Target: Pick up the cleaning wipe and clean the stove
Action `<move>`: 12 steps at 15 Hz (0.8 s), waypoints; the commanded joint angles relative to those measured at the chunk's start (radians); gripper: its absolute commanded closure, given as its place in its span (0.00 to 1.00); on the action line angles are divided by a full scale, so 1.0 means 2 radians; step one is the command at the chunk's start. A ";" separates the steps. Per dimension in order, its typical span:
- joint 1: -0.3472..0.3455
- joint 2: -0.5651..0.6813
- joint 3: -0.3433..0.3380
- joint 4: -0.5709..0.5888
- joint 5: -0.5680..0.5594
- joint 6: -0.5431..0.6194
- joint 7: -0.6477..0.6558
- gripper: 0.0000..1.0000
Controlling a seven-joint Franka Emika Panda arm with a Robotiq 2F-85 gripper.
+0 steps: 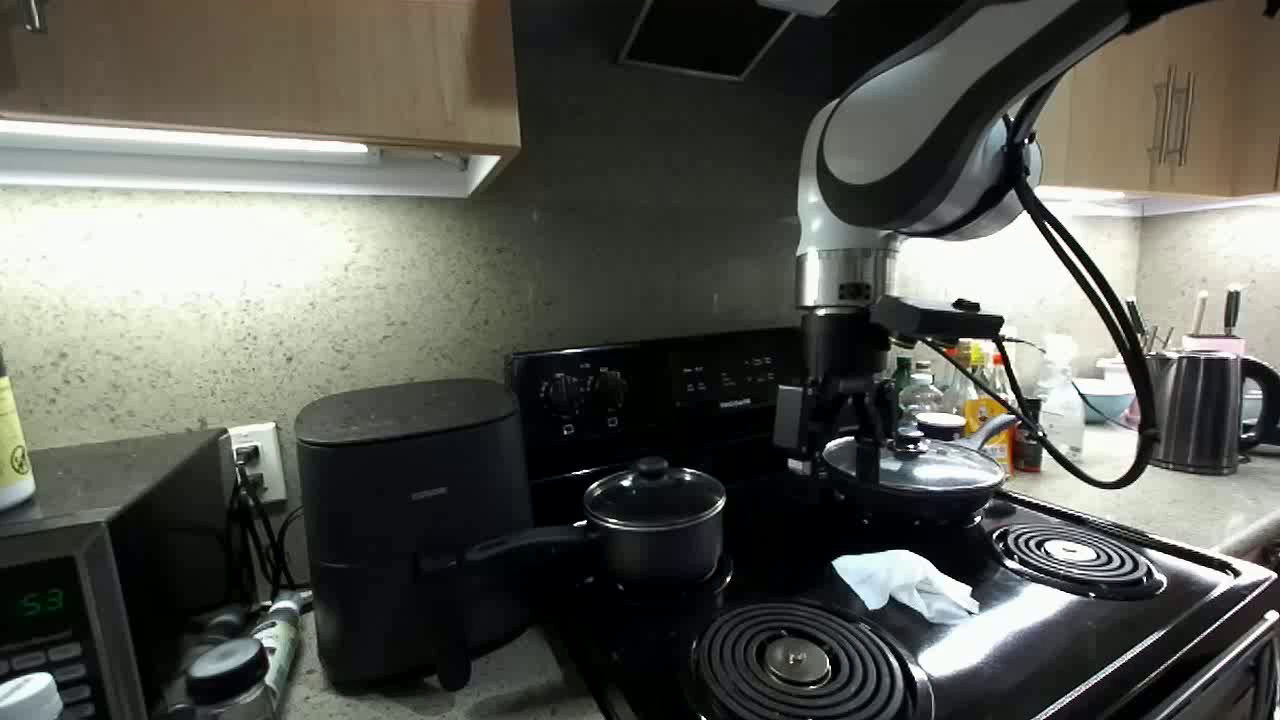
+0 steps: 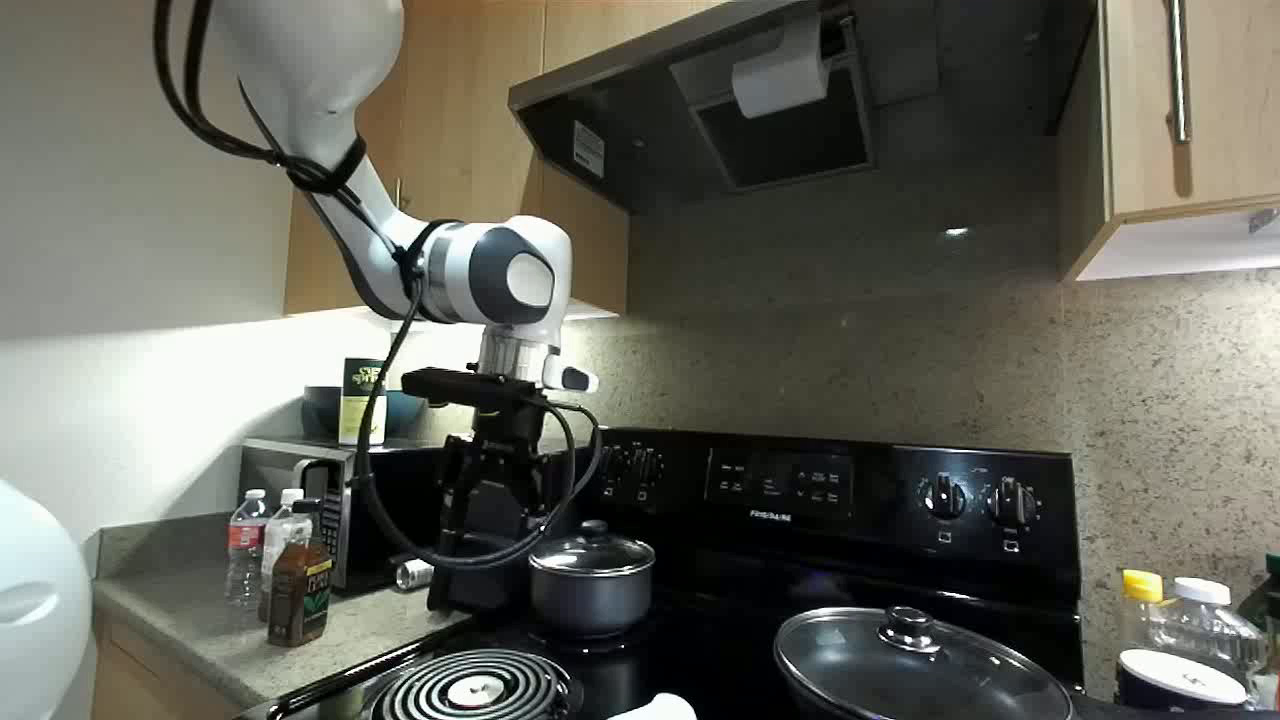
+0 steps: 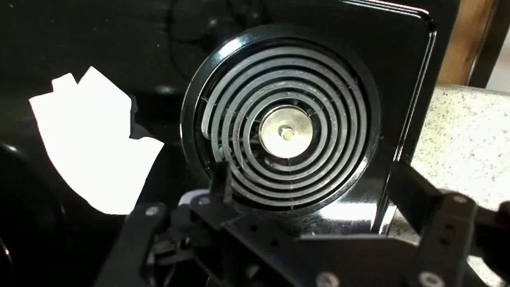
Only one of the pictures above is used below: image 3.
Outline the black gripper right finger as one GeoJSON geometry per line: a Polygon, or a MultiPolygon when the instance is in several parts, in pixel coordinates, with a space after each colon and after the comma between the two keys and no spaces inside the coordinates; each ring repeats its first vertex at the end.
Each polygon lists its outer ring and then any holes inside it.
{"type": "Polygon", "coordinates": [[[407,163],[396,163],[391,201],[421,236],[407,274],[410,287],[461,287],[472,246],[477,206],[459,193],[442,193],[407,163]]]}

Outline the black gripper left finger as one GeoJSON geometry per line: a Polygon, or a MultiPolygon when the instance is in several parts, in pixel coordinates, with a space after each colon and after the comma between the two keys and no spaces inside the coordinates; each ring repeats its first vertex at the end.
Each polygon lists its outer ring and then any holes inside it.
{"type": "Polygon", "coordinates": [[[224,198],[231,193],[230,180],[230,166],[220,163],[212,185],[187,193],[176,209],[165,204],[136,207],[94,287],[168,287],[192,284],[200,273],[211,276],[208,262],[217,263],[225,250],[214,227],[228,209],[224,198]]]}

